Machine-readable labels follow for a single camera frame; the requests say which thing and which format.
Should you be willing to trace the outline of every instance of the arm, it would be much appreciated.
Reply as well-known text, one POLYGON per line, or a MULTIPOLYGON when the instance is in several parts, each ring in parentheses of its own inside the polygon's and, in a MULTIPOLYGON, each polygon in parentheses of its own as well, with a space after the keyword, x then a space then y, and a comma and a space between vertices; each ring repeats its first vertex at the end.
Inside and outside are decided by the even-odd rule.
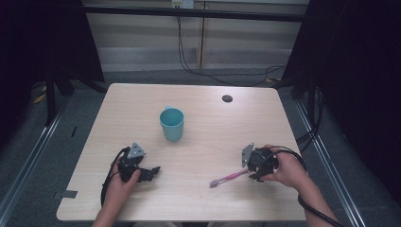
MULTIPOLYGON (((265 145, 265 148, 270 148, 271 145, 265 145)), ((271 148, 271 151, 276 151, 279 148, 271 148)), ((304 202, 316 210, 324 213, 330 218, 337 220, 336 216, 331 211, 325 201, 321 190, 306 174, 304 168, 298 160, 288 153, 279 153, 276 155, 280 163, 277 171, 261 177, 262 181, 276 181, 288 187, 293 187, 298 191, 304 202)), ((305 210, 306 222, 309 227, 314 226, 332 226, 325 220, 315 216, 305 210)))
POLYGON ((118 172, 117 163, 113 167, 111 173, 111 181, 107 188, 106 198, 103 203, 103 207, 97 213, 96 219, 92 224, 93 227, 113 226, 115 219, 118 216, 121 208, 124 206, 128 197, 131 194, 133 187, 138 181, 141 171, 138 169, 133 172, 130 180, 124 183, 121 180, 121 176, 118 172))

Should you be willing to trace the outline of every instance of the teal cup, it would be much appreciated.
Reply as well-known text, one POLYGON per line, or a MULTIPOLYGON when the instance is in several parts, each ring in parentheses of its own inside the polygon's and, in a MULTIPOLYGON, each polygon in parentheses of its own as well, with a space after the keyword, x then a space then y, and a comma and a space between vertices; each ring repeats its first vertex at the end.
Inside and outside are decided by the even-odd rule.
POLYGON ((160 114, 160 124, 168 141, 176 142, 183 137, 183 112, 180 110, 167 106, 160 114))

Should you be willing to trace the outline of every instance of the forearm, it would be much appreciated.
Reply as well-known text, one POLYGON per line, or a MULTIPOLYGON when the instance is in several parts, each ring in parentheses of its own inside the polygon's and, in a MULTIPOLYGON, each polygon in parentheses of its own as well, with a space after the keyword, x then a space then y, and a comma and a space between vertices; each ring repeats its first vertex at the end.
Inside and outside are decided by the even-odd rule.
MULTIPOLYGON (((319 212, 325 214, 331 219, 337 221, 336 216, 331 211, 319 187, 312 180, 308 179, 303 186, 297 189, 303 201, 319 212)), ((332 226, 327 221, 305 210, 306 222, 309 227, 314 226, 332 226)))
POLYGON ((97 213, 96 219, 92 224, 93 227, 111 227, 117 218, 118 211, 108 209, 103 206, 97 213))

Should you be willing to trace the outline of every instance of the gray floor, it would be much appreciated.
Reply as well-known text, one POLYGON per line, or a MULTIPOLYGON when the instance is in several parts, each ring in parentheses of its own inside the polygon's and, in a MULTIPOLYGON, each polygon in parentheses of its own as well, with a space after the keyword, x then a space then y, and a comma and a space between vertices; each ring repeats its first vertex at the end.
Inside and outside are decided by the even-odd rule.
MULTIPOLYGON (((264 69, 241 70, 243 73, 264 72, 264 69)), ((238 73, 238 70, 209 70, 208 73, 238 73)), ((269 78, 280 78, 282 71, 269 74, 269 78)), ((107 87, 114 82, 161 83, 161 84, 196 84, 227 85, 206 76, 196 76, 184 70, 120 72, 105 74, 107 87)), ((264 81, 264 76, 219 76, 218 79, 230 84, 249 86, 264 81)), ((272 82, 264 82, 257 86, 270 87, 272 82)), ((97 93, 86 85, 74 81, 77 89, 72 97, 58 96, 58 103, 65 101, 66 107, 61 114, 60 122, 37 165, 30 172, 24 190, 12 207, 10 216, 4 219, 6 226, 90 226, 89 222, 61 222, 56 218, 60 200, 54 198, 56 192, 62 192, 74 171, 80 152, 85 144, 90 129, 95 121, 104 94, 97 93)), ((288 121, 296 138, 306 133, 305 124, 297 109, 297 101, 305 103, 305 99, 293 100, 290 88, 279 89, 279 95, 286 110, 288 121)), ((32 151, 36 141, 44 130, 46 117, 45 103, 29 104, 21 116, 21 125, 0 156, 0 198, 2 202, 12 187, 14 179, 32 151)), ((359 226, 401 226, 399 207, 371 174, 369 169, 359 160, 351 145, 343 139, 341 130, 325 106, 323 120, 319 129, 330 157, 360 212, 364 225, 359 226)), ((308 172, 324 193, 329 205, 345 226, 353 226, 349 214, 344 209, 338 192, 331 183, 323 166, 321 157, 313 145, 303 154, 308 172)), ((165 226, 163 223, 140 223, 138 226, 165 226)), ((224 226, 246 226, 250 223, 226 223, 224 226)), ((129 226, 119 223, 117 226, 129 226)), ((267 226, 305 226, 304 222, 269 222, 267 226)))

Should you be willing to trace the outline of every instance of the wrist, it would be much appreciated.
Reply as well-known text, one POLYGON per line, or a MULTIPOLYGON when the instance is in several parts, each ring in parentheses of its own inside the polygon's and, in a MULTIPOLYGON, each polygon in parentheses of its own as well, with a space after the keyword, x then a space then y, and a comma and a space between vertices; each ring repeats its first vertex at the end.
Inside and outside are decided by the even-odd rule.
POLYGON ((112 209, 104 205, 97 213, 96 220, 93 224, 95 227, 113 226, 115 219, 118 216, 118 210, 112 209))

